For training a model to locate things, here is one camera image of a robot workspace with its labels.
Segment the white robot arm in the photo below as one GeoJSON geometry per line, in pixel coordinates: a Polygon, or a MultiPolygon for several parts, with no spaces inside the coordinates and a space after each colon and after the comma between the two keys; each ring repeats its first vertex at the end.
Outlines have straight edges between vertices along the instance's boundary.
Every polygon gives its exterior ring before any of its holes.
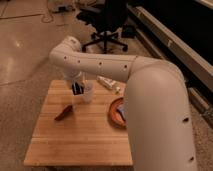
{"type": "Polygon", "coordinates": [[[86,72],[125,84],[134,171],[198,171],[188,92],[176,65],[138,55],[85,53],[73,36],[56,45],[49,59],[72,83],[86,72]]]}

